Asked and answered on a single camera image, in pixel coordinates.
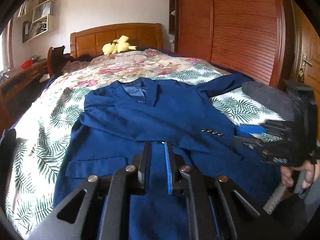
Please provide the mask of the person's right hand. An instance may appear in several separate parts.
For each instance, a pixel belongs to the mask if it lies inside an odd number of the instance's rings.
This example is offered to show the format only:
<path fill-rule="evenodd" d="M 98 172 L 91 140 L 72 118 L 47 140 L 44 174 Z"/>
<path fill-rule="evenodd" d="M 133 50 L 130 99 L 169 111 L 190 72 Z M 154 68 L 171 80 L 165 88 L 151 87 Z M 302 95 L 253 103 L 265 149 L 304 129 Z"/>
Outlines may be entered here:
<path fill-rule="evenodd" d="M 305 171 L 305 176 L 302 182 L 302 188 L 307 189 L 312 185 L 314 181 L 319 177 L 319 160 L 316 164 L 312 164 L 309 161 L 305 161 L 300 167 L 287 167 L 281 166 L 281 182 L 285 187 L 293 187 L 294 179 L 292 177 L 294 171 Z"/>

